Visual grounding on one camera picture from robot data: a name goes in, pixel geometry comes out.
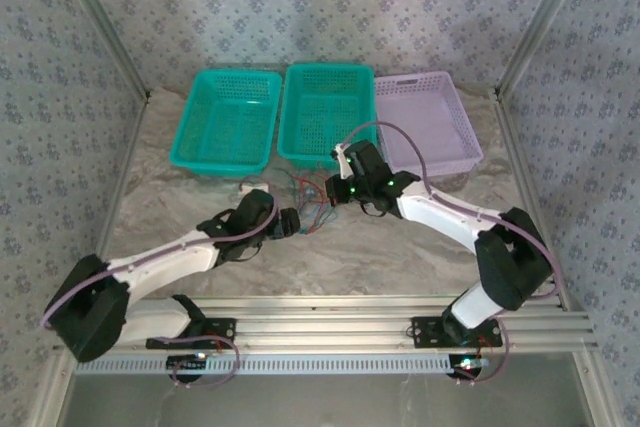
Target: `wire bundle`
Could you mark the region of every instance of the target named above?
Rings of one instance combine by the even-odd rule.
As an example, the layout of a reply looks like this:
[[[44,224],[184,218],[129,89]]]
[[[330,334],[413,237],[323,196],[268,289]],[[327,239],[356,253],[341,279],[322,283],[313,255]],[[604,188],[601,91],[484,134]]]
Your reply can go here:
[[[334,222],[338,218],[338,213],[333,207],[322,188],[328,178],[328,172],[324,172],[325,176],[317,172],[296,172],[291,174],[285,169],[277,169],[284,172],[289,177],[291,197],[293,203],[298,210],[300,220],[313,218],[310,227],[302,228],[301,234],[313,234],[320,230],[324,225]],[[316,177],[319,182],[310,180]]]

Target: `patterned wallpaper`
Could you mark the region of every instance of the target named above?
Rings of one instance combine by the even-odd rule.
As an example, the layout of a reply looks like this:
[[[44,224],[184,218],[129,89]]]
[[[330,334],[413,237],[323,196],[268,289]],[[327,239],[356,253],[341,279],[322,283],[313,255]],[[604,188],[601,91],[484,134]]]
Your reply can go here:
[[[0,0],[0,425],[26,419],[37,328],[92,252],[140,107],[76,0]]]
[[[148,88],[201,69],[357,61],[495,84],[540,0],[101,0]]]
[[[639,1],[567,0],[510,102],[629,425],[640,425]]]

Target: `robotic arm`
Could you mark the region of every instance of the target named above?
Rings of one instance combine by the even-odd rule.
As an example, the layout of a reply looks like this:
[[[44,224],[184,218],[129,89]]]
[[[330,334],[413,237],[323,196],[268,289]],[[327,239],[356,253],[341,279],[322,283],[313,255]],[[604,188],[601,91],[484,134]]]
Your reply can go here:
[[[48,318],[45,314],[43,323],[48,320],[80,362],[94,360],[114,345],[203,335],[211,326],[186,296],[167,299],[152,311],[134,304],[182,277],[241,261],[245,250],[259,250],[264,240],[290,237],[300,230],[295,209],[277,211],[259,229],[274,208],[277,206],[271,195],[253,190],[237,209],[221,212],[184,237],[158,248],[108,262],[96,255],[84,257],[47,306],[47,312],[52,313]],[[87,287],[78,290],[83,284]],[[77,293],[57,306],[72,289]]]
[[[446,339],[447,345],[468,345],[487,319],[502,310],[517,310],[552,273],[535,246],[485,220],[501,218],[541,241],[526,212],[512,208],[499,213],[436,189],[429,191],[414,174],[392,173],[368,141],[346,148],[338,145],[333,155],[340,166],[340,174],[326,182],[333,206],[352,201],[373,205],[381,215],[424,224],[476,254],[480,281],[449,305],[434,327],[433,334]],[[210,333],[215,326],[185,296],[167,299],[153,311],[135,303],[187,275],[243,260],[245,250],[259,250],[266,239],[289,237],[300,230],[295,209],[274,212],[275,208],[271,195],[253,190],[237,209],[221,212],[169,244],[108,262],[96,255],[84,257],[47,307],[43,324],[48,321],[80,362],[94,360],[114,345]],[[211,347],[198,342],[181,346]]]
[[[468,204],[437,189],[428,192],[420,177],[405,171],[393,174],[369,141],[346,148],[338,145],[333,156],[340,174],[326,183],[332,205],[351,201],[371,204],[381,215],[390,213],[424,224],[476,254],[480,281],[442,314],[443,334],[454,344],[464,345],[474,329],[501,311],[520,308],[551,275],[551,266],[535,246],[485,220],[501,218],[542,242],[531,217],[523,210],[514,207],[500,213]],[[447,205],[436,197],[444,199]]]

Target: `purple cable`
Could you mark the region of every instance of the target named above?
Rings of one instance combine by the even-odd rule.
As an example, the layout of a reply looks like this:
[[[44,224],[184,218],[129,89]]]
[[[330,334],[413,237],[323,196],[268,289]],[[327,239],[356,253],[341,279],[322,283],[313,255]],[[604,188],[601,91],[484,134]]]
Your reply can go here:
[[[202,340],[210,340],[212,342],[222,342],[223,344],[227,344],[229,347],[231,347],[236,354],[235,361],[233,362],[233,367],[231,368],[229,373],[225,375],[222,379],[216,380],[215,382],[206,382],[206,383],[198,383],[198,384],[189,384],[185,382],[180,382],[178,380],[178,371],[180,370],[180,367],[182,367],[182,365],[187,361],[184,360],[184,361],[178,362],[176,365],[173,366],[173,372],[171,374],[171,378],[173,379],[173,382],[176,384],[176,386],[182,385],[187,389],[191,387],[216,387],[218,385],[222,385],[229,382],[236,375],[236,373],[238,372],[238,369],[240,368],[240,350],[238,349],[238,346],[234,344],[231,340],[225,339],[224,337],[220,337],[218,335],[197,335],[193,337],[186,337],[183,339],[171,339],[168,337],[158,337],[156,338],[156,340],[163,342],[165,344],[186,344],[186,343],[198,342]]]
[[[416,155],[418,156],[418,161],[420,162],[420,168],[422,170],[422,180],[424,182],[424,186],[425,186],[425,188],[427,190],[427,193],[430,196],[432,196],[436,201],[438,201],[441,205],[443,205],[443,206],[445,206],[445,207],[447,207],[447,208],[449,208],[451,210],[454,210],[456,212],[459,212],[461,214],[470,215],[470,216],[473,216],[473,217],[479,217],[479,218],[481,218],[483,220],[486,220],[488,222],[493,222],[495,224],[501,225],[501,226],[505,227],[506,229],[515,232],[516,234],[521,236],[523,239],[525,239],[527,242],[529,242],[532,245],[534,245],[540,251],[540,253],[549,262],[549,265],[551,265],[551,270],[553,271],[553,277],[555,279],[555,284],[553,286],[553,289],[550,292],[548,292],[546,294],[531,296],[532,300],[548,299],[549,297],[553,297],[553,296],[557,295],[560,292],[561,286],[564,285],[564,277],[562,276],[562,270],[560,269],[560,265],[558,264],[558,261],[555,259],[553,254],[551,254],[549,249],[547,249],[542,242],[540,242],[538,239],[536,239],[533,235],[531,235],[526,230],[523,230],[520,227],[518,227],[517,225],[514,225],[511,222],[507,222],[506,220],[503,220],[500,217],[496,217],[496,216],[489,215],[489,214],[478,214],[475,210],[467,209],[466,207],[461,207],[459,205],[453,204],[453,203],[449,202],[448,200],[443,199],[439,195],[433,193],[433,190],[431,189],[431,184],[429,182],[429,176],[427,174],[427,163],[424,160],[424,157],[422,156],[422,153],[420,153],[420,149],[418,149],[418,146],[411,139],[411,137],[409,137],[409,134],[407,134],[400,127],[398,127],[397,125],[392,124],[390,122],[385,122],[385,121],[382,121],[382,120],[372,120],[371,122],[366,122],[366,123],[360,125],[359,127],[356,127],[353,131],[351,131],[351,133],[347,136],[347,138],[344,139],[344,141],[342,142],[342,146],[345,147],[345,144],[347,144],[358,132],[360,132],[361,130],[366,129],[367,127],[370,127],[372,125],[380,125],[380,126],[384,126],[384,127],[390,127],[392,129],[396,130],[400,135],[402,135],[407,140],[407,142],[409,142],[409,144],[411,145],[411,147],[415,151]]]
[[[130,264],[127,265],[123,265],[120,267],[115,267],[113,269],[110,270],[105,270],[104,272],[100,272],[96,275],[92,275],[91,277],[89,277],[88,279],[83,280],[82,282],[80,282],[79,284],[73,286],[71,289],[69,289],[68,292],[66,292],[62,297],[60,297],[57,301],[55,301],[53,303],[53,305],[47,309],[47,311],[44,313],[44,315],[42,316],[42,319],[40,319],[40,327],[44,327],[47,328],[48,324],[49,324],[49,319],[51,318],[51,316],[53,314],[55,314],[58,309],[60,309],[60,307],[62,307],[64,304],[66,304],[71,298],[73,298],[74,295],[76,295],[78,292],[80,292],[82,289],[87,288],[88,286],[95,284],[96,282],[105,279],[113,274],[116,274],[118,272],[123,272],[125,270],[129,270],[132,268],[138,268],[148,262],[151,262],[153,260],[156,260],[160,257],[164,257],[165,255],[169,255],[173,252],[176,252],[178,250],[183,250],[187,247],[191,247],[194,245],[203,245],[203,244],[213,244],[216,242],[234,242],[236,240],[242,240],[242,239],[246,239],[247,237],[251,237],[254,234],[257,234],[258,232],[260,232],[262,229],[264,229],[265,227],[267,227],[271,221],[274,219],[274,217],[276,216],[276,212],[278,211],[278,205],[276,202],[276,199],[274,197],[273,200],[273,209],[271,209],[271,213],[269,214],[269,217],[267,217],[267,220],[265,220],[262,224],[260,224],[258,227],[256,227],[253,230],[250,230],[249,232],[245,232],[244,234],[239,234],[239,235],[231,235],[229,237],[215,237],[215,238],[206,238],[206,239],[197,239],[197,240],[191,240],[189,242],[185,242],[184,244],[177,244],[174,245],[172,247],[166,247],[164,249],[159,250],[158,252],[154,252],[153,254],[149,254],[145,257],[142,257],[134,262],[131,262]]]

